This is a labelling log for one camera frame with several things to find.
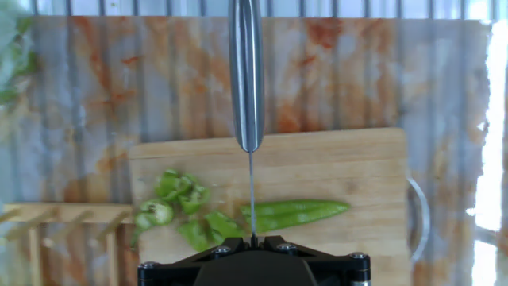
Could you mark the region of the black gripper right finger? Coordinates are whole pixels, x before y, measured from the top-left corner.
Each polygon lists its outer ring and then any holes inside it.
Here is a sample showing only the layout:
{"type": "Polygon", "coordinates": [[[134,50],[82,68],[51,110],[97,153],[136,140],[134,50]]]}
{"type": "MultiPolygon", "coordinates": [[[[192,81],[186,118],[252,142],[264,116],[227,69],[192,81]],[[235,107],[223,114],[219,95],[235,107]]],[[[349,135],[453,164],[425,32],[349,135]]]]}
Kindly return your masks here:
{"type": "Polygon", "coordinates": [[[363,252],[336,256],[280,236],[253,241],[261,258],[255,263],[256,274],[267,277],[270,285],[370,285],[371,258],[363,252]]]}

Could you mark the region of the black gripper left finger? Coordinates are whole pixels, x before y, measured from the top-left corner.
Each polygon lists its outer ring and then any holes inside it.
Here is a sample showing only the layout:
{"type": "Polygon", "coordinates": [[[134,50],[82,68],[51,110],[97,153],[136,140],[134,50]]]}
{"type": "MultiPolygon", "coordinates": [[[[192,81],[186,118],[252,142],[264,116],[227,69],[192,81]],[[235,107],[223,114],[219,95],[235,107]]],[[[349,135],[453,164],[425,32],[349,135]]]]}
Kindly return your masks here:
{"type": "Polygon", "coordinates": [[[161,264],[155,261],[146,261],[141,263],[137,268],[137,285],[170,285],[180,280],[190,280],[193,284],[201,268],[206,263],[250,250],[250,242],[251,238],[248,238],[246,242],[243,238],[226,238],[219,246],[212,247],[175,263],[161,264]]]}

